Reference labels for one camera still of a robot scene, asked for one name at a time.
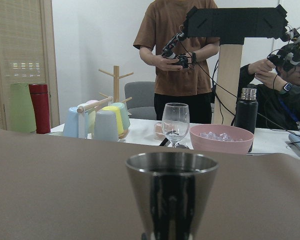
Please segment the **grey chair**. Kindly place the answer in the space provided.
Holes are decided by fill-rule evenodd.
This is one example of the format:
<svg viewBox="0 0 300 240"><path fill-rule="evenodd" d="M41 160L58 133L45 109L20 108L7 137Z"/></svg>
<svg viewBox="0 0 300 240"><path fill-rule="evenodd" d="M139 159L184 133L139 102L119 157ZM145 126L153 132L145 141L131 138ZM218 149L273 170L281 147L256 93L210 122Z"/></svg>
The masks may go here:
<svg viewBox="0 0 300 240"><path fill-rule="evenodd" d="M128 82L124 86L125 98L131 119L156 120L154 108L155 83L152 81Z"/></svg>

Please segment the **pink bowl with ice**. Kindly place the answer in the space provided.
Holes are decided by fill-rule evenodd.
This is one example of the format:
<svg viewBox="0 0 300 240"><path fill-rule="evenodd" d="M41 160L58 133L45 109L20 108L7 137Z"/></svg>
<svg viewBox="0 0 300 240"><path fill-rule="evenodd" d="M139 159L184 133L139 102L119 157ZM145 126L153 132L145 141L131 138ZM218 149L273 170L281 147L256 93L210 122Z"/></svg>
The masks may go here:
<svg viewBox="0 0 300 240"><path fill-rule="evenodd" d="M248 130L220 124L195 125L189 133L195 150L219 153L245 155L254 140L254 134Z"/></svg>

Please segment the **steel jigger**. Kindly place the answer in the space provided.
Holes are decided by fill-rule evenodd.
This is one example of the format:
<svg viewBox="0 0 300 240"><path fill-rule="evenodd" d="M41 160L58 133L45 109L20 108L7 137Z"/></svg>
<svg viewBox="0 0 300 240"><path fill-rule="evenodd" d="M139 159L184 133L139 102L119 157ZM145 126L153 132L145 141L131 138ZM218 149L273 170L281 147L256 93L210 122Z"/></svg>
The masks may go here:
<svg viewBox="0 0 300 240"><path fill-rule="evenodd" d="M126 169L144 226L143 240L193 240L219 167L198 153L131 156Z"/></svg>

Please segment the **wine glass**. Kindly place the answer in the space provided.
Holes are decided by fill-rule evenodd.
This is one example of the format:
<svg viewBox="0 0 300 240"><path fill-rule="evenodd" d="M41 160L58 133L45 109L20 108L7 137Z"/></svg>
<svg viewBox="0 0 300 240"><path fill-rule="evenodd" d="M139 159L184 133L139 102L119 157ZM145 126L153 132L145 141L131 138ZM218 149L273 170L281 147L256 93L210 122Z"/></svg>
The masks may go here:
<svg viewBox="0 0 300 240"><path fill-rule="evenodd" d="M185 103L166 103L161 120L162 132L171 142L173 148L176 147L188 133L190 128L189 106Z"/></svg>

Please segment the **red thermos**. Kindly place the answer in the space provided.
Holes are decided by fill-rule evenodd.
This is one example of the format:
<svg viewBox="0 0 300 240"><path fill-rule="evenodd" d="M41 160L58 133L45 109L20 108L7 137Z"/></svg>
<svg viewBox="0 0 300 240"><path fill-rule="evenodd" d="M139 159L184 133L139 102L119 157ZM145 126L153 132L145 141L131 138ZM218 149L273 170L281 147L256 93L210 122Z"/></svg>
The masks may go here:
<svg viewBox="0 0 300 240"><path fill-rule="evenodd" d="M36 133L47 134L51 131L48 86L29 84L28 87L34 109Z"/></svg>

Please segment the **black insulated bottle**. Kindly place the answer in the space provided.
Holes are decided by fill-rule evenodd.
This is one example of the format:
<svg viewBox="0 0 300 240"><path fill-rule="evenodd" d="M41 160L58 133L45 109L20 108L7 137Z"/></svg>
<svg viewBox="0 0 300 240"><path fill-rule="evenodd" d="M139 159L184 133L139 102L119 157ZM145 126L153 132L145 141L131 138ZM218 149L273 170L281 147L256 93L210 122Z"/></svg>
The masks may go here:
<svg viewBox="0 0 300 240"><path fill-rule="evenodd" d="M258 113L257 89L242 88L236 102L234 126L255 133Z"/></svg>

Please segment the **seated person in black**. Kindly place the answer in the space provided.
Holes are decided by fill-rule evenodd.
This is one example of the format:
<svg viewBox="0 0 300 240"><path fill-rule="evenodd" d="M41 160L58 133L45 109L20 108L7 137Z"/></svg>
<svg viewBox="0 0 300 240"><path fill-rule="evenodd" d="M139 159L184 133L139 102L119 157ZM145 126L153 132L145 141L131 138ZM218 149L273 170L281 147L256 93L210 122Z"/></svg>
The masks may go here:
<svg viewBox="0 0 300 240"><path fill-rule="evenodd" d="M256 89L257 128L300 131L300 47L287 44L277 55L282 65L265 58L242 66L238 92Z"/></svg>

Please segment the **yellow cup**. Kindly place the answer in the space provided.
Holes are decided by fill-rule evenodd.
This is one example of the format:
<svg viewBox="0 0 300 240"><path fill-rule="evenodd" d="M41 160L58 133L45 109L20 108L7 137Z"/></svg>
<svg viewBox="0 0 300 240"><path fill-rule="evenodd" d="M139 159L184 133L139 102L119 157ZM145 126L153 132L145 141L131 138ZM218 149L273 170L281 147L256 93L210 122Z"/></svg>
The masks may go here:
<svg viewBox="0 0 300 240"><path fill-rule="evenodd" d="M109 105L102 108L103 111L110 111L115 115L115 123L117 127L118 135L121 135L124 132L121 110L118 106Z"/></svg>

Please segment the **person in brown shirt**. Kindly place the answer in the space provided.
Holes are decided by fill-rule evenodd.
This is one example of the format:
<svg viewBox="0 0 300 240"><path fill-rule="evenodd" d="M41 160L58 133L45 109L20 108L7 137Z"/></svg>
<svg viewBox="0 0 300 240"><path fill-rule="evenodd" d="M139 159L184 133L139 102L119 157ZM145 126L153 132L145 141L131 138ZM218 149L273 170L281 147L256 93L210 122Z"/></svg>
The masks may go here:
<svg viewBox="0 0 300 240"><path fill-rule="evenodd" d="M163 48L181 29L193 8L215 9L213 0L155 0L147 8L133 46L140 58L155 67L154 109L161 120L167 103L188 105L190 122L209 124L212 120L212 91L207 59L219 52L219 38L191 37L173 48L176 55L186 55L191 67L177 65L177 59L162 55Z"/></svg>

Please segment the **wooden mug tree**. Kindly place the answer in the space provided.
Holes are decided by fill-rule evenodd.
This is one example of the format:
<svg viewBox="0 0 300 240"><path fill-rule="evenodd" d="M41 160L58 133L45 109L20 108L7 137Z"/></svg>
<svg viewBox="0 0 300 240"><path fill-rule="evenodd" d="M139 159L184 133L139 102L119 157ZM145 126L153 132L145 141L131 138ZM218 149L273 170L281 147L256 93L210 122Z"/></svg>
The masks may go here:
<svg viewBox="0 0 300 240"><path fill-rule="evenodd" d="M120 101L120 79L131 76L134 72L130 72L124 75L120 75L120 67L118 65L113 66L113 72L108 72L103 69L98 69L99 72L113 77L113 102Z"/></svg>

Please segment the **grey cup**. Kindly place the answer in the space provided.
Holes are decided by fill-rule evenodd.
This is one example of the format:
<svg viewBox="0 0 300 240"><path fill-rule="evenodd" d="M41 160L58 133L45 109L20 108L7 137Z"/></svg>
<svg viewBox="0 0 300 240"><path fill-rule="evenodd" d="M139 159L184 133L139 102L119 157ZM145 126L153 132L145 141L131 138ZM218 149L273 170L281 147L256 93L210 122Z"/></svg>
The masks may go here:
<svg viewBox="0 0 300 240"><path fill-rule="evenodd" d="M94 140L117 142L119 140L115 114L99 110L95 116Z"/></svg>

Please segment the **black teleoperation stand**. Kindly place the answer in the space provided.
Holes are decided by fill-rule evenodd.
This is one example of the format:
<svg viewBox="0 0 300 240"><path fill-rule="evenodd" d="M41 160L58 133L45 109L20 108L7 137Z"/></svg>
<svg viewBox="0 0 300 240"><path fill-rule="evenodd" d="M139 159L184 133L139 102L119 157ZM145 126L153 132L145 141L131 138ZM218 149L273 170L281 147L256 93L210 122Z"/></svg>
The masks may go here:
<svg viewBox="0 0 300 240"><path fill-rule="evenodd" d="M278 39L286 32L287 11L277 7L193 8L186 16L188 37L219 38L214 124L231 125L236 113L245 38Z"/></svg>

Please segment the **green tumbler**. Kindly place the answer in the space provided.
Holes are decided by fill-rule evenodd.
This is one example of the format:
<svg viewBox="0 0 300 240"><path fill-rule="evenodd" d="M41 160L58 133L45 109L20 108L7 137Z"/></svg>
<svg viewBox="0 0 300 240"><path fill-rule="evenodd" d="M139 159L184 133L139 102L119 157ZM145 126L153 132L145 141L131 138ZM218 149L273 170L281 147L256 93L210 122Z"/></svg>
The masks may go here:
<svg viewBox="0 0 300 240"><path fill-rule="evenodd" d="M10 85L10 129L22 133L34 133L37 130L28 83Z"/></svg>

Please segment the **light blue cup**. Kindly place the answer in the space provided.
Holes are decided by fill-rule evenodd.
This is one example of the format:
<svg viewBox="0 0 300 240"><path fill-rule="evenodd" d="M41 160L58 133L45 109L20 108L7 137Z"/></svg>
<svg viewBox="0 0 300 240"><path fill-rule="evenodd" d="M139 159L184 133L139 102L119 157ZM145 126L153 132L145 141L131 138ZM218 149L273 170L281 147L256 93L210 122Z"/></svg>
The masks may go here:
<svg viewBox="0 0 300 240"><path fill-rule="evenodd" d="M64 137L79 137L79 113L78 107L70 107L67 111L66 121L63 127Z"/></svg>

